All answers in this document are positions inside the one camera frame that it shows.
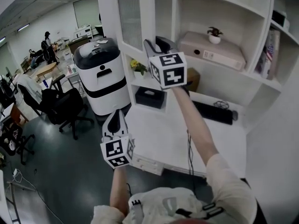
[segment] white sleeve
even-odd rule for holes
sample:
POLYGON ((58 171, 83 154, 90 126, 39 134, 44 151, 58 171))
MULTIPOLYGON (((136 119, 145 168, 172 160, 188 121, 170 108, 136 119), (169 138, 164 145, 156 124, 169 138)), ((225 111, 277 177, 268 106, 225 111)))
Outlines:
POLYGON ((213 202, 223 207, 238 223, 253 223, 256 199, 249 186, 237 177, 220 154, 209 159, 206 174, 207 183, 212 187, 213 202))
POLYGON ((91 224, 121 224, 125 216, 115 207, 96 206, 91 224))

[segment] black tissue box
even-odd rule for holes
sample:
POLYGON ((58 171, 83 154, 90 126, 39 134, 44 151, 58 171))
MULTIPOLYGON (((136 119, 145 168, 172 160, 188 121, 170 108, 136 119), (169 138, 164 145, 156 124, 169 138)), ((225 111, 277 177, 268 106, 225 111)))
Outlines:
POLYGON ((135 94, 136 103, 161 109, 164 102, 164 91, 157 91, 150 88, 139 87, 135 94))

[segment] cardboard box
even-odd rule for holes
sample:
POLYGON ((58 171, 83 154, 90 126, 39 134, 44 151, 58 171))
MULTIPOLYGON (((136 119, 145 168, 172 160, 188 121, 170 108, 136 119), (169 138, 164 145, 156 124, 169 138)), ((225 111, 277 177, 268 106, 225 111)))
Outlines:
POLYGON ((187 69, 187 90, 196 92, 200 81, 200 74, 194 68, 187 69))

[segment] potted plant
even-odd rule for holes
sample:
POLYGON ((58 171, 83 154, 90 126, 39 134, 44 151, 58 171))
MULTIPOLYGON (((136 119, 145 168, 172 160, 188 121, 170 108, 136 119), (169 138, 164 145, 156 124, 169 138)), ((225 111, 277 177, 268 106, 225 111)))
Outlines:
POLYGON ((211 43, 213 44, 218 44, 220 41, 221 41, 221 38, 219 37, 219 35, 223 35, 223 33, 217 29, 217 28, 214 28, 214 27, 209 27, 211 28, 212 30, 208 30, 208 34, 211 33, 209 35, 209 40, 211 43))
POLYGON ((144 79, 145 73, 148 72, 146 67, 136 61, 135 59, 131 60, 130 65, 134 70, 134 76, 136 79, 144 79))

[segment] person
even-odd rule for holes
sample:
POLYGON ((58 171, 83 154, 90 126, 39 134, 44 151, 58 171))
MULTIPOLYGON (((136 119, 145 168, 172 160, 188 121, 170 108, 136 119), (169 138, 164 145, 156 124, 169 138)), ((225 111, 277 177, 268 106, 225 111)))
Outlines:
POLYGON ((128 202, 126 168, 114 170, 110 206, 94 207, 91 224, 251 224, 257 203, 250 188, 218 153, 208 126, 187 92, 172 88, 189 134, 206 165, 212 203, 199 201, 185 188, 157 188, 133 195, 128 202))
POLYGON ((34 69, 35 67, 37 67, 36 59, 38 58, 38 55, 36 54, 35 51, 33 51, 31 49, 29 50, 29 53, 30 53, 30 59, 31 59, 30 67, 34 69))
POLYGON ((48 64, 51 64, 53 62, 57 62, 54 50, 52 48, 52 45, 55 45, 54 43, 51 42, 51 39, 49 37, 50 32, 45 32, 45 42, 47 44, 47 51, 49 53, 49 60, 48 60, 48 64))

